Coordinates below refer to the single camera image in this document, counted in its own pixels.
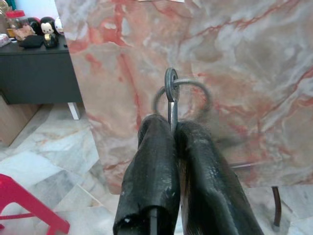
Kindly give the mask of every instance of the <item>pink marble board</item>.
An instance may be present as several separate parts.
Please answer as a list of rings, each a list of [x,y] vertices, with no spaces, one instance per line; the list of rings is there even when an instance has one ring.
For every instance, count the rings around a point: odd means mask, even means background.
[[[249,187],[313,182],[313,1],[56,0],[112,193],[167,67],[211,91],[202,123]],[[182,88],[180,118],[203,95]],[[165,113],[165,98],[160,104]]]

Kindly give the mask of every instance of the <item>white cabinet leg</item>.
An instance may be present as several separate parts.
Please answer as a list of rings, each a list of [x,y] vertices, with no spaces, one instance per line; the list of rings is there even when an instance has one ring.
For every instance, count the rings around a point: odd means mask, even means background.
[[[74,120],[79,120],[80,113],[76,103],[67,103]]]

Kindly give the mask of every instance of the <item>white wall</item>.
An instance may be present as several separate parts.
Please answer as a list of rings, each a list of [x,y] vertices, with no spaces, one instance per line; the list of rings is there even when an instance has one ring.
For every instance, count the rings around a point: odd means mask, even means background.
[[[27,17],[39,19],[44,16],[58,17],[54,0],[15,0],[15,3],[16,9],[23,10]]]

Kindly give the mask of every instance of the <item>red plastic stool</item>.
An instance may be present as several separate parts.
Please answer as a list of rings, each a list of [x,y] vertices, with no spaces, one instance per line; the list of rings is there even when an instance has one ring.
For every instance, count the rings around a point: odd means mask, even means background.
[[[12,202],[19,204],[31,213],[0,216],[0,220],[36,216],[50,226],[47,235],[54,235],[58,230],[68,234],[69,223],[67,221],[60,218],[11,177],[0,174],[0,214],[3,209]],[[4,229],[4,226],[0,224],[0,230],[1,229]]]

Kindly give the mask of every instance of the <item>black rubber covering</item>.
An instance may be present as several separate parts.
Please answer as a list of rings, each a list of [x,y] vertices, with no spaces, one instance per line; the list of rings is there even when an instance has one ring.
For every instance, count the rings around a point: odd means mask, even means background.
[[[262,235],[235,173],[209,131],[190,122],[176,130],[185,235]]]
[[[179,200],[178,159],[170,125],[160,115],[148,116],[123,178],[114,235],[174,234]],[[157,216],[157,231],[152,233],[151,212]]]

